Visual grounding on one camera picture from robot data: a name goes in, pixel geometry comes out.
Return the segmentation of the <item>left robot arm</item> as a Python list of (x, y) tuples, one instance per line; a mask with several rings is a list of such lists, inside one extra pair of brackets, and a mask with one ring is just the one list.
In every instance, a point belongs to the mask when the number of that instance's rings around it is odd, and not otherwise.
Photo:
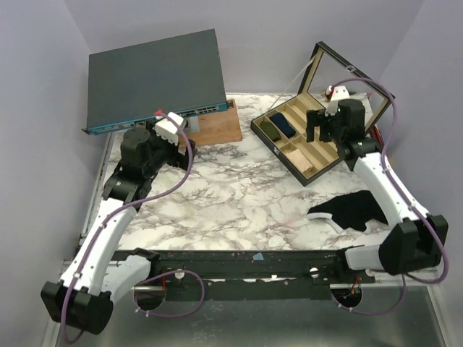
[(161, 274), (160, 255), (136, 248), (116, 269), (109, 263), (122, 234), (148, 201), (154, 178), (169, 165), (190, 173), (195, 141), (186, 150), (159, 136), (155, 130), (132, 128), (124, 133), (121, 158), (104, 184), (102, 201), (91, 230), (72, 263), (56, 283), (46, 282), (42, 301), (62, 329), (100, 334), (115, 304), (133, 286), (155, 284)]

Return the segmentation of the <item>navy orange underwear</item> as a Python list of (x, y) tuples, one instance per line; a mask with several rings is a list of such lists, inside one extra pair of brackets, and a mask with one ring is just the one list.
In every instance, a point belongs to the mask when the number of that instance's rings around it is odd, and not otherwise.
[(281, 112), (275, 113), (270, 116), (269, 119), (288, 139), (295, 136), (295, 129), (290, 125)]

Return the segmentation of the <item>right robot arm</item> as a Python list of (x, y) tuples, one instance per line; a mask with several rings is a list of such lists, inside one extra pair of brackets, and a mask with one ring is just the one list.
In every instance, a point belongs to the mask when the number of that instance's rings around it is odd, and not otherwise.
[(390, 166), (385, 147), (365, 136), (364, 120), (365, 107), (355, 99), (307, 112), (307, 141), (333, 142), (339, 157), (368, 188), (364, 194), (346, 194), (317, 205), (309, 216), (328, 219), (339, 229), (351, 227), (355, 219), (376, 219), (390, 228), (380, 244), (341, 250), (342, 260), (332, 267), (335, 279), (349, 283), (367, 269), (411, 275), (446, 264), (447, 220), (431, 215), (412, 196)]

